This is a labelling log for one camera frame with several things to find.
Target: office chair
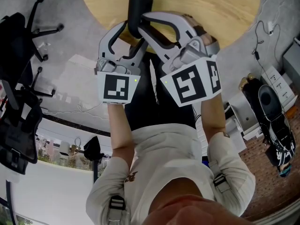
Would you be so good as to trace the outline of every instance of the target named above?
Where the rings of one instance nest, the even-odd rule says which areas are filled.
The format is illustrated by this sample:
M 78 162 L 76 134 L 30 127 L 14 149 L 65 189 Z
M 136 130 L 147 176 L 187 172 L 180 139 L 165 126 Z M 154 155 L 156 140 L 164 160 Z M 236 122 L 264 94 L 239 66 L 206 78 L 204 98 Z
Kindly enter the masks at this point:
M 15 110 L 8 100 L 0 120 L 0 163 L 20 174 L 25 174 L 28 162 L 38 161 L 35 134 L 43 118 L 42 99 L 32 91 L 32 87 L 15 91 L 19 109 Z M 25 104 L 30 107 L 26 117 L 22 116 Z
M 20 13 L 15 13 L 10 17 L 5 16 L 0 20 L 0 79 L 7 98 L 15 110 L 19 109 L 14 96 L 16 85 L 21 83 L 28 87 L 33 83 L 30 59 L 35 55 L 40 62 L 48 60 L 48 55 L 41 56 L 32 39 L 60 32 L 64 28 L 63 24 L 59 24 L 55 30 L 40 31 L 40 29 L 36 29 L 31 32 L 36 9 L 38 4 L 43 1 L 35 2 L 26 27 L 25 17 Z M 34 90 L 32 92 L 43 97 L 53 97 L 55 94 L 55 90 L 52 90 L 51 94 Z

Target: embroidered logo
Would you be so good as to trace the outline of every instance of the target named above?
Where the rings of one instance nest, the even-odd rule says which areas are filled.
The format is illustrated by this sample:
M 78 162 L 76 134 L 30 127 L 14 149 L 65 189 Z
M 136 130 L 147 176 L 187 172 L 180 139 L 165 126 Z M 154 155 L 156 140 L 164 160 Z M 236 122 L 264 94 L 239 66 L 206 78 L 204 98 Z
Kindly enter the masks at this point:
M 124 183 L 125 182 L 133 182 L 135 180 L 135 175 L 136 175 L 137 172 L 134 172 L 130 175 L 128 175 L 128 177 L 125 179 Z

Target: brick floor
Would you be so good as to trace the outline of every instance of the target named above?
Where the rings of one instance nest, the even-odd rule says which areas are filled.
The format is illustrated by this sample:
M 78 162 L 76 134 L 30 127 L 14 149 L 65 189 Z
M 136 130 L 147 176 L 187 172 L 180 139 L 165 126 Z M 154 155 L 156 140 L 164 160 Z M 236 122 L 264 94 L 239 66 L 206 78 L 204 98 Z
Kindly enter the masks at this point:
M 242 217 L 255 221 L 268 216 L 300 197 L 300 99 L 296 101 L 297 112 L 290 119 L 295 133 L 296 154 L 291 173 L 281 178 L 277 168 L 273 167 L 264 154 L 263 137 L 246 142 L 247 149 L 240 153 L 240 157 L 255 175 L 255 193 Z

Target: shoulder strap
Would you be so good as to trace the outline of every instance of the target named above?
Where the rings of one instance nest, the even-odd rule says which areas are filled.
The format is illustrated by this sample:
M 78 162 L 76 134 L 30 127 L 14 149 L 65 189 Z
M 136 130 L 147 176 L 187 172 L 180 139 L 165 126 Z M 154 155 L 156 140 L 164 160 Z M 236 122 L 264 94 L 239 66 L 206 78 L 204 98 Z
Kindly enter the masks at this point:
M 119 195 L 112 196 L 109 202 L 107 225 L 129 225 L 129 221 L 124 198 Z
M 214 185 L 215 188 L 220 192 L 224 193 L 227 196 L 234 196 L 224 174 L 222 174 L 218 163 L 216 161 L 212 161 L 209 163 L 210 169 L 214 174 Z

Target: gray floor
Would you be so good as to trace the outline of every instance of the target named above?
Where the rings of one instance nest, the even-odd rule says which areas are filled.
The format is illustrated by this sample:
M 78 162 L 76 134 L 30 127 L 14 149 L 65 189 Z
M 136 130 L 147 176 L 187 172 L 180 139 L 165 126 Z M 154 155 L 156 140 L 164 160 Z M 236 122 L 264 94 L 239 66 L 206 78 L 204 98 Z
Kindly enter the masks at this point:
M 27 19 L 34 2 L 35 0 L 0 0 L 0 17 L 21 12 Z M 259 75 L 261 71 L 251 54 L 256 45 L 255 27 L 259 20 L 263 20 L 265 25 L 268 21 L 280 24 L 281 32 L 276 48 L 276 57 L 280 60 L 282 52 L 300 32 L 300 0 L 261 0 L 258 16 L 249 31 L 220 51 L 217 61 L 224 102 L 238 92 L 242 77 L 249 72 Z M 77 105 L 80 105 L 86 111 L 99 104 L 93 68 L 98 58 L 98 43 L 106 30 L 96 21 L 83 0 L 45 0 L 37 9 L 34 28 L 54 28 L 58 23 L 65 25 L 61 33 L 35 39 L 40 52 L 49 55 L 49 60 L 42 64 L 36 58 L 32 60 L 34 71 L 39 66 L 43 67 L 37 88 L 49 92 L 53 87 L 57 90 L 55 98 L 44 98 L 42 106 L 49 111 L 71 112 L 78 110 Z M 266 68 L 270 65 L 280 68 L 281 61 L 278 64 L 274 57 L 278 27 L 272 36 L 264 34 L 262 27 L 257 32 L 259 39 L 264 40 L 258 48 L 261 63 Z M 126 54 L 128 48 L 121 40 L 115 46 L 120 56 Z M 109 131 L 108 120 L 102 119 L 107 118 L 105 105 L 89 111 L 93 116 L 69 112 L 56 116 Z

